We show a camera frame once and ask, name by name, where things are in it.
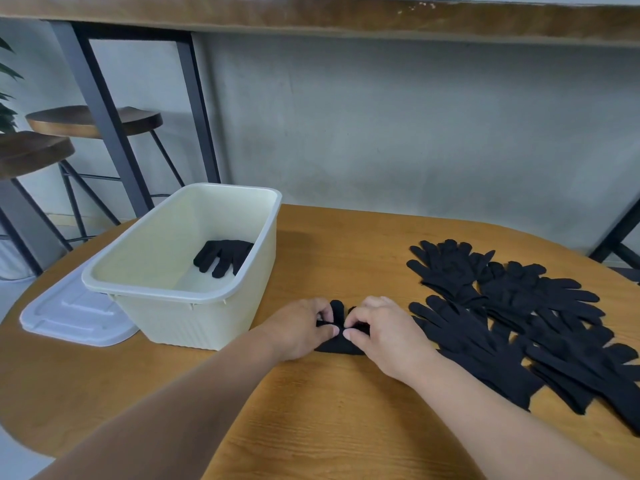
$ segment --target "person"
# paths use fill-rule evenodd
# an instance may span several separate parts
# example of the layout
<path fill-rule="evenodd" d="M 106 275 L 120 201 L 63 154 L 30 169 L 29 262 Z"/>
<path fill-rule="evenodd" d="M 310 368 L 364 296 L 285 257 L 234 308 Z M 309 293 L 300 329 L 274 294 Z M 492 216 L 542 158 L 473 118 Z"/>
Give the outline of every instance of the person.
<path fill-rule="evenodd" d="M 194 370 L 102 425 L 35 478 L 201 478 L 263 377 L 278 362 L 298 359 L 338 334 L 335 325 L 316 328 L 318 314 L 333 322 L 324 298 L 284 306 Z M 356 322 L 368 323 L 371 336 L 351 328 Z M 622 478 L 441 356 L 391 299 L 366 298 L 348 315 L 345 327 L 344 336 L 382 372 L 428 403 L 488 479 Z"/>

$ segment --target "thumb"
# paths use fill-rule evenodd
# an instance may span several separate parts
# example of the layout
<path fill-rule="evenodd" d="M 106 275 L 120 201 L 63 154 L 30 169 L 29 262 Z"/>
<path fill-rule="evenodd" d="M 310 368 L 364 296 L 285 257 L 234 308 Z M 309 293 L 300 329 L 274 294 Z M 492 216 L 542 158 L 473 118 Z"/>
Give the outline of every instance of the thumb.
<path fill-rule="evenodd" d="M 322 325 L 316 328 L 316 342 L 317 346 L 325 343 L 327 340 L 334 338 L 340 333 L 340 329 L 336 325 Z"/>
<path fill-rule="evenodd" d="M 366 355 L 369 355 L 371 350 L 371 338 L 366 333 L 356 330 L 355 328 L 346 328 L 342 334 L 345 339 L 352 342 L 353 345 L 362 350 Z"/>

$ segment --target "person's left arm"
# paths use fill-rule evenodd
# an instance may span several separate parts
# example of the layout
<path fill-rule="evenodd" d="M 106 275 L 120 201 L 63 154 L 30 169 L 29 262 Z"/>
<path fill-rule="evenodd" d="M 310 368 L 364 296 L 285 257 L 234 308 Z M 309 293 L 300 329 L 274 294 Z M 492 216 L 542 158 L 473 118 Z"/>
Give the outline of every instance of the person's left arm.
<path fill-rule="evenodd" d="M 206 362 L 98 428 L 34 480 L 196 480 L 247 398 L 282 360 L 338 333 L 324 298 L 295 301 Z"/>

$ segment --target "forearm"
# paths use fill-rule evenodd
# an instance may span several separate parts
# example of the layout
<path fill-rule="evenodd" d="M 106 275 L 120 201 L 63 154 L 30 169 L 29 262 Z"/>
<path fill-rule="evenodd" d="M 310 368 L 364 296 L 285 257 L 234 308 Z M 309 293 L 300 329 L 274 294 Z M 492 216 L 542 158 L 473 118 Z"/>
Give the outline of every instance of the forearm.
<path fill-rule="evenodd" d="M 490 479 L 616 479 L 612 468 L 438 356 L 407 382 Z"/>
<path fill-rule="evenodd" d="M 260 327 L 99 428 L 36 478 L 199 479 L 260 380 L 278 362 Z"/>

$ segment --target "bin rim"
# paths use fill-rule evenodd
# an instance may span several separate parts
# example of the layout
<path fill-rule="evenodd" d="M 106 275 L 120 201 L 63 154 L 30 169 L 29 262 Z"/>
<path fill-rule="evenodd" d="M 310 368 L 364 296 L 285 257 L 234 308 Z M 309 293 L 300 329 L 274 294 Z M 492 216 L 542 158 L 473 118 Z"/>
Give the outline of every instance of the bin rim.
<path fill-rule="evenodd" d="M 227 284 L 226 286 L 214 290 L 208 293 L 196 293 L 193 291 L 181 291 L 181 290 L 167 290 L 161 288 L 150 288 L 146 286 L 135 286 L 135 285 L 121 285 L 117 283 L 110 283 L 98 280 L 93 277 L 93 268 L 97 266 L 100 261 L 109 256 L 111 250 L 118 245 L 119 242 L 122 242 L 127 238 L 129 234 L 135 232 L 136 228 L 142 225 L 146 220 L 151 218 L 153 214 L 158 211 L 158 209 L 162 209 L 164 205 L 167 205 L 170 201 L 176 199 L 180 194 L 189 191 L 193 187 L 234 187 L 234 188 L 243 188 L 243 189 L 260 189 L 267 190 L 275 193 L 276 199 L 273 204 L 273 208 L 271 209 L 260 234 L 258 234 L 258 238 L 255 240 L 253 244 L 253 248 L 251 252 L 247 255 L 245 262 L 249 263 L 249 266 L 242 266 L 238 274 L 234 276 L 234 279 Z M 231 295 L 235 294 L 242 281 L 244 279 L 244 275 L 249 270 L 250 265 L 253 263 L 253 259 L 258 253 L 258 249 L 262 246 L 267 233 L 273 222 L 276 220 L 278 212 L 280 211 L 280 205 L 282 204 L 282 193 L 280 193 L 276 189 L 272 189 L 269 187 L 253 187 L 249 185 L 229 185 L 229 184 L 208 184 L 208 183 L 197 183 L 197 184 L 189 184 L 180 190 L 173 193 L 171 196 L 167 197 L 163 202 L 161 202 L 158 206 L 151 209 L 144 216 L 140 217 L 139 220 L 133 224 L 130 228 L 124 231 L 120 236 L 116 238 L 112 243 L 110 243 L 105 249 L 99 251 L 96 256 L 91 259 L 91 263 L 84 269 L 82 273 L 82 281 L 84 286 L 90 291 L 96 291 L 98 293 L 106 293 L 110 296 L 135 296 L 137 298 L 159 298 L 165 301 L 178 301 L 183 303 L 192 303 L 196 305 L 211 303 L 213 301 L 221 301 L 226 298 L 229 298 Z"/>

